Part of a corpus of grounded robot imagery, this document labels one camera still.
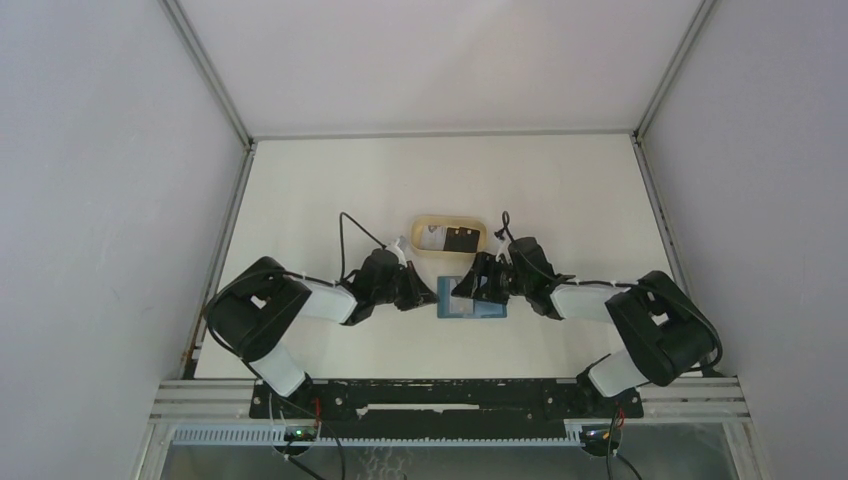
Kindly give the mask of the blue card holder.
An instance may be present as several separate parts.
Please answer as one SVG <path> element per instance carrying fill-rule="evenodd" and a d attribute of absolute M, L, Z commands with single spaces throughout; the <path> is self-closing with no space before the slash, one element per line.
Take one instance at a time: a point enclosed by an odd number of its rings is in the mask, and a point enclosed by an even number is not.
<path fill-rule="evenodd" d="M 458 276 L 440 276 L 437 280 L 437 317 L 439 319 L 502 319 L 507 307 L 502 304 L 454 296 Z"/>

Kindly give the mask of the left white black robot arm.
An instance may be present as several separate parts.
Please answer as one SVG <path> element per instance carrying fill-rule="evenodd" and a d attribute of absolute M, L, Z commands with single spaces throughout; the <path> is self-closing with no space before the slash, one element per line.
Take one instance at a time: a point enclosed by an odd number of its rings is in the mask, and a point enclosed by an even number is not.
<path fill-rule="evenodd" d="M 335 283 L 295 273 L 264 256 L 208 301 L 203 318 L 213 340 L 274 392 L 277 408 L 298 417 L 310 409 L 313 392 L 311 377 L 283 341 L 296 320 L 355 326 L 381 305 L 405 312 L 438 301 L 412 261 L 385 247 Z"/>

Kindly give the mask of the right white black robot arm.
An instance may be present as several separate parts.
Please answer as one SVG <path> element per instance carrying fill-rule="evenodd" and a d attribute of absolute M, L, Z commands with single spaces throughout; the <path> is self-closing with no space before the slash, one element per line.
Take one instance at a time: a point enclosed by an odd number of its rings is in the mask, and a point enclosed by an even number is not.
<path fill-rule="evenodd" d="M 605 415 L 631 388 L 667 386 L 711 369 L 724 353 L 715 326 L 666 273 L 653 270 L 633 282 L 579 280 L 556 272 L 533 237 L 510 239 L 495 254 L 477 253 L 451 294 L 498 305 L 520 296 L 542 317 L 614 326 L 622 349 L 577 378 L 579 406 L 592 416 Z"/>

